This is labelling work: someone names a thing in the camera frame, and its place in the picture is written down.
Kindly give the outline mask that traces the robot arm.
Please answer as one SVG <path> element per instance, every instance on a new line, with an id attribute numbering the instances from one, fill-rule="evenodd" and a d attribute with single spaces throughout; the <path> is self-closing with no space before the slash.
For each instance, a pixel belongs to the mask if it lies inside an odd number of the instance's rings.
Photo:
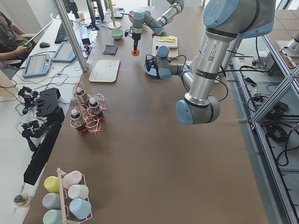
<path id="1" fill-rule="evenodd" d="M 169 9 L 157 19 L 155 19 L 148 10 L 134 11 L 132 26 L 125 31 L 125 36 L 131 34 L 134 40 L 133 50 L 131 51 L 133 56 L 139 55 L 138 42 L 141 39 L 143 25 L 148 26 L 154 34 L 159 35 L 163 31 L 163 28 L 171 22 L 177 14 L 182 12 L 185 6 L 184 0 L 168 0 L 167 2 L 170 3 Z"/>
<path id="2" fill-rule="evenodd" d="M 218 100 L 210 91 L 231 41 L 258 37 L 273 29 L 274 0 L 211 0 L 205 8 L 203 22 L 206 39 L 201 53 L 193 60 L 194 71 L 186 64 L 171 63 L 169 48 L 158 47 L 152 65 L 161 79 L 179 75 L 191 80 L 184 99 L 176 103 L 176 114 L 184 125 L 215 121 L 220 114 Z"/>

